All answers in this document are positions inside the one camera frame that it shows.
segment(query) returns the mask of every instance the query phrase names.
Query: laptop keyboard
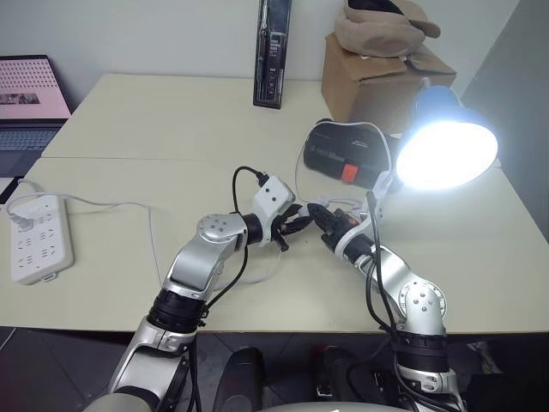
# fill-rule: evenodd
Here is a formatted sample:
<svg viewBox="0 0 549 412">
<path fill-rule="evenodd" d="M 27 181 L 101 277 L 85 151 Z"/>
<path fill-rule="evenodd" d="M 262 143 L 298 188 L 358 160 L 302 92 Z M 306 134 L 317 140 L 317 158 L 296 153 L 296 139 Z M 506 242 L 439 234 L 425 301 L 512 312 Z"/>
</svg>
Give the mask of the laptop keyboard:
<svg viewBox="0 0 549 412">
<path fill-rule="evenodd" d="M 44 150 L 57 130 L 0 130 L 0 150 Z"/>
</svg>

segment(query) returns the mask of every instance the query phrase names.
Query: table surface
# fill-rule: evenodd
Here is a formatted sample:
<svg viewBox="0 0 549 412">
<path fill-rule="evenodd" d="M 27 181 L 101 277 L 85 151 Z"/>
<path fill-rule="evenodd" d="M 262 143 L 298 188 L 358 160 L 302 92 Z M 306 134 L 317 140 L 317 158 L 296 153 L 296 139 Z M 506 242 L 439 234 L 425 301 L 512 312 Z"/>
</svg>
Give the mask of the table surface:
<svg viewBox="0 0 549 412">
<path fill-rule="evenodd" d="M 280 110 L 253 106 L 252 90 L 245 79 L 106 75 L 43 157 L 293 162 L 330 118 L 319 82 L 285 82 Z"/>
<path fill-rule="evenodd" d="M 231 210 L 236 166 L 258 167 L 293 187 L 307 131 L 328 117 L 319 83 L 289 82 L 280 111 L 253 107 L 250 86 L 240 80 L 105 76 L 47 149 L 52 158 L 40 159 L 28 177 L 49 191 L 151 205 L 164 275 L 200 217 Z M 299 188 L 309 199 L 364 195 L 302 165 Z M 242 210 L 255 190 L 253 179 L 239 180 Z M 15 194 L 27 191 L 21 186 Z M 0 324 L 135 330 L 159 291 L 145 211 L 72 201 L 68 210 L 75 265 L 53 282 L 30 287 L 9 279 L 9 222 L 1 212 Z M 448 332 L 549 330 L 549 246 L 498 167 L 450 191 L 402 188 L 388 196 L 384 215 L 383 243 L 446 294 Z M 364 280 L 327 252 L 319 236 L 311 226 L 290 237 L 275 276 L 233 289 L 206 329 L 377 331 L 365 309 Z M 263 275 L 276 256 L 274 245 L 252 247 L 245 276 Z M 229 260 L 224 279 L 236 273 L 240 259 Z"/>
</svg>

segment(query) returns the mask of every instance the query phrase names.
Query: lamp light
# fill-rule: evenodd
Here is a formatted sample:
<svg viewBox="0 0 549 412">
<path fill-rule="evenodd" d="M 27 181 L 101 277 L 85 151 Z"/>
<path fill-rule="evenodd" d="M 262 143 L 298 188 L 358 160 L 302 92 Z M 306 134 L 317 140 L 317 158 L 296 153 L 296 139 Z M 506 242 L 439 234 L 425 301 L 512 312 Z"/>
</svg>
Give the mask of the lamp light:
<svg viewBox="0 0 549 412">
<path fill-rule="evenodd" d="M 406 185 L 442 190 L 467 183 L 496 159 L 498 141 L 479 113 L 444 86 L 422 90 L 402 138 L 396 173 Z"/>
</svg>

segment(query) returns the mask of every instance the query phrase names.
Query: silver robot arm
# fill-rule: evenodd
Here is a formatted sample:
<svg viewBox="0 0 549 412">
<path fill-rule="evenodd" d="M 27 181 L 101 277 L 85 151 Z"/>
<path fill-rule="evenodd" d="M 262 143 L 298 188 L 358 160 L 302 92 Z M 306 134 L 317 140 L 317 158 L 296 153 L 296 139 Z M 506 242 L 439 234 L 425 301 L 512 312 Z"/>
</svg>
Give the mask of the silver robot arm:
<svg viewBox="0 0 549 412">
<path fill-rule="evenodd" d="M 109 395 L 87 412 L 168 410 L 177 402 L 189 370 L 186 356 L 225 261 L 246 245 L 281 239 L 274 223 L 290 208 L 294 195 L 278 178 L 263 176 L 249 215 L 207 215 L 198 222 L 195 236 L 175 257 L 118 363 Z"/>
<path fill-rule="evenodd" d="M 321 239 L 326 246 L 333 252 L 341 249 L 344 259 L 364 278 L 370 272 L 372 288 L 380 293 L 377 272 L 370 271 L 375 245 L 364 231 L 355 230 L 359 223 L 340 210 L 331 213 L 317 204 L 310 203 L 308 210 L 324 231 Z M 392 344 L 396 354 L 395 373 L 401 386 L 419 393 L 419 400 L 423 396 L 445 395 L 444 404 L 464 412 L 456 375 L 448 364 L 443 325 L 447 303 L 443 291 L 433 282 L 415 275 L 404 260 L 388 248 L 381 246 L 380 251 L 383 290 L 396 315 Z M 425 403 L 417 406 L 419 410 L 432 410 Z"/>
</svg>

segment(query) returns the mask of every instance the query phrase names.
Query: hat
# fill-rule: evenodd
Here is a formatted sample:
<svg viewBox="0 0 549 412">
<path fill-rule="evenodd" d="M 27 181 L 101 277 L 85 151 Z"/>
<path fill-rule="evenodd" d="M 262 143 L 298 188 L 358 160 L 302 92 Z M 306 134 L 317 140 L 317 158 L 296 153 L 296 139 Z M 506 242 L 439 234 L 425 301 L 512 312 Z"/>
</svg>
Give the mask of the hat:
<svg viewBox="0 0 549 412">
<path fill-rule="evenodd" d="M 440 36 L 440 27 L 429 21 L 423 9 L 409 0 L 345 0 L 345 14 L 351 21 L 368 21 L 368 15 L 375 12 L 404 16 L 412 26 L 426 36 L 436 39 Z"/>
<path fill-rule="evenodd" d="M 341 47 L 364 56 L 394 58 L 415 52 L 425 40 L 425 34 L 402 15 L 371 12 L 367 17 L 360 22 L 345 15 L 337 18 L 335 36 Z"/>
</svg>

